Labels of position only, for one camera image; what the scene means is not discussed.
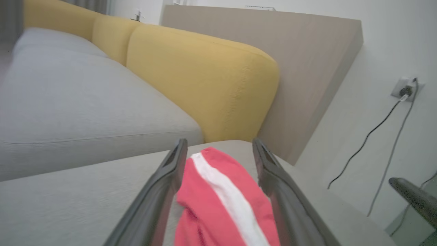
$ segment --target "yellow fabric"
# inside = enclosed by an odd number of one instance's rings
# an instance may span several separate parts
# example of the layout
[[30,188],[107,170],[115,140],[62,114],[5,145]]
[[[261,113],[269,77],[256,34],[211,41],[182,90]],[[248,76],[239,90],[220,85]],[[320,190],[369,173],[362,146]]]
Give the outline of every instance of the yellow fabric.
[[257,48],[154,25],[132,33],[126,67],[196,120],[205,142],[256,137],[279,80]]
[[141,25],[139,21],[101,15],[94,23],[93,44],[111,59],[126,66],[129,39],[139,25]]
[[24,28],[47,28],[90,41],[94,20],[101,15],[59,0],[24,0]]

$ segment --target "gray curtain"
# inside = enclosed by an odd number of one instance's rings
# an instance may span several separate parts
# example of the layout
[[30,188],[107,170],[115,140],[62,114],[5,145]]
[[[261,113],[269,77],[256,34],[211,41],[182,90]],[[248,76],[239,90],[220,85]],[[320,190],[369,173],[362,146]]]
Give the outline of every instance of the gray curtain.
[[23,1],[0,0],[0,41],[15,42],[23,31]]
[[70,4],[74,4],[102,14],[107,13],[108,0],[63,0]]

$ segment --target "cable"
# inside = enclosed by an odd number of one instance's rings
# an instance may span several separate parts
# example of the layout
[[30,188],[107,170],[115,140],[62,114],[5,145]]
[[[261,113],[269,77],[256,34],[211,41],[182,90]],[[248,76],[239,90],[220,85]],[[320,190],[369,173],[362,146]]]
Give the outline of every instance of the cable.
[[[428,183],[431,179],[435,178],[436,176],[437,176],[437,172],[436,172],[432,177],[430,177],[427,181],[423,182],[423,183],[420,185],[420,189],[423,189],[423,187],[425,186],[425,184]],[[394,234],[399,230],[399,228],[401,228],[402,224],[404,223],[405,217],[406,217],[406,215],[407,215],[407,211],[408,211],[408,209],[409,209],[410,207],[411,207],[411,205],[409,204],[409,205],[405,208],[405,210],[404,210],[404,214],[402,215],[401,222],[399,223],[398,227],[396,227],[396,229],[395,229],[395,230],[390,234],[390,237],[393,237],[393,235],[394,235]]]
[[367,217],[369,217],[370,213],[372,213],[373,206],[375,205],[376,198],[378,197],[379,192],[381,191],[382,184],[384,183],[385,176],[387,175],[388,167],[390,166],[390,163],[392,162],[393,154],[395,153],[395,149],[396,149],[396,145],[398,144],[399,136],[401,135],[401,132],[404,129],[405,122],[407,121],[408,116],[411,113],[411,109],[414,106],[414,101],[416,100],[417,92],[419,91],[419,83],[417,82],[417,78],[415,78],[413,80],[413,82],[416,83],[416,91],[414,92],[414,97],[413,97],[413,100],[411,101],[410,109],[408,110],[407,115],[405,116],[404,121],[402,122],[401,128],[399,129],[398,135],[396,136],[396,140],[395,140],[395,143],[393,144],[393,148],[392,148],[392,152],[390,154],[390,158],[388,159],[388,163],[387,163],[387,166],[385,167],[384,174],[382,175],[381,182],[379,183],[378,190],[376,191],[376,194],[373,197],[373,201],[372,201],[372,204],[370,205],[370,209],[369,209],[369,212],[367,213]]
[[369,136],[370,136],[370,134],[372,134],[376,129],[378,129],[378,127],[380,127],[387,119],[388,119],[388,117],[392,114],[392,112],[393,112],[393,110],[395,110],[395,108],[396,108],[396,106],[399,104],[401,102],[401,100],[398,100],[398,102],[393,106],[393,108],[390,110],[390,113],[388,113],[388,115],[385,117],[385,119],[383,120],[383,121],[381,121],[381,123],[379,124],[379,125],[377,125],[375,128],[373,128],[373,130],[371,130],[370,132],[369,132],[369,134],[367,134],[367,137],[366,137],[366,139],[364,139],[364,143],[363,143],[363,145],[361,145],[361,148],[357,151],[357,152],[355,152],[355,154],[354,155],[352,155],[351,156],[351,158],[349,158],[349,160],[346,162],[346,165],[344,166],[344,168],[343,168],[343,170],[341,171],[341,173],[335,178],[335,179],[333,179],[330,183],[329,183],[329,185],[328,185],[328,190],[329,190],[329,188],[331,187],[331,184],[334,182],[334,181],[336,181],[338,178],[340,178],[340,176],[342,176],[343,175],[343,173],[344,173],[344,170],[346,170],[346,167],[349,165],[349,162],[352,160],[352,158],[354,158],[362,149],[363,149],[363,147],[364,147],[364,145],[366,144],[366,142],[367,142],[367,139],[369,138]]

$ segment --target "gray seat cushion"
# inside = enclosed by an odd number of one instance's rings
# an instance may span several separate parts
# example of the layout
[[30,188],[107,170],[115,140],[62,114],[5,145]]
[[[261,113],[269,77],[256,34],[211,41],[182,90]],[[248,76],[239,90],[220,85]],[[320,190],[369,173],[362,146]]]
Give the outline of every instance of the gray seat cushion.
[[203,143],[181,108],[109,58],[20,50],[0,87],[0,181]]
[[[188,157],[215,147],[257,180],[252,144],[222,141],[188,148]],[[101,246],[167,151],[0,183],[0,238],[5,246]],[[344,246],[395,246],[369,218],[278,158]],[[164,246],[173,245],[183,208],[173,202]]]
[[56,47],[107,57],[97,46],[82,37],[66,32],[35,27],[26,29],[15,44],[12,53],[17,55],[23,49],[37,48],[38,46]]

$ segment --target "wooden headboard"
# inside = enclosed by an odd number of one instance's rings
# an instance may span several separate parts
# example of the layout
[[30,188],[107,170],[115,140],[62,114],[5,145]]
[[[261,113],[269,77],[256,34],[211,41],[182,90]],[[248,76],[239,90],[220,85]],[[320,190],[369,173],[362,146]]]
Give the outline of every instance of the wooden headboard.
[[255,46],[281,79],[258,136],[294,165],[363,45],[361,21],[237,8],[166,6],[162,25]]

